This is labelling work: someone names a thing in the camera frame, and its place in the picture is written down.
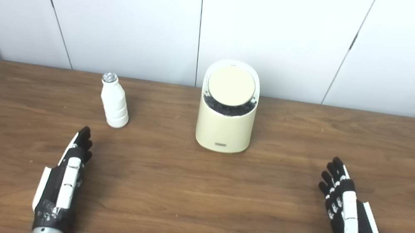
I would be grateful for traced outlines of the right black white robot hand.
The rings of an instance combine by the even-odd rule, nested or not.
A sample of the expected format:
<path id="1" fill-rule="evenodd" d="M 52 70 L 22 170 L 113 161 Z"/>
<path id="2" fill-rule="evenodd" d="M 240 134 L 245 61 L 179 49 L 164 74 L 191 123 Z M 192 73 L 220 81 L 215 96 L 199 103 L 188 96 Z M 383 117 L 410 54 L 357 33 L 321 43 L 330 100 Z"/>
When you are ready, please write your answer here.
<path id="1" fill-rule="evenodd" d="M 339 157 L 327 163 L 319 189 L 333 233 L 378 233 L 366 203 L 356 195 L 355 182 Z"/>

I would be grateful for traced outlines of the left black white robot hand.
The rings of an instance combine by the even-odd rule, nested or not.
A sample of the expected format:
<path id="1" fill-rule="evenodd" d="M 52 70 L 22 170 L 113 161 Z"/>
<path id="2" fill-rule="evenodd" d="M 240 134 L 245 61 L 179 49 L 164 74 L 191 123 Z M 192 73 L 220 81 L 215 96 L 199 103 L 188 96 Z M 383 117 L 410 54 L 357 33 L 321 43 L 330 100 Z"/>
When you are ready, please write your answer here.
<path id="1" fill-rule="evenodd" d="M 90 138 L 90 128 L 82 128 L 70 141 L 57 165 L 44 168 L 32 202 L 33 229 L 52 228 L 67 233 L 74 220 L 85 166 L 92 156 Z"/>

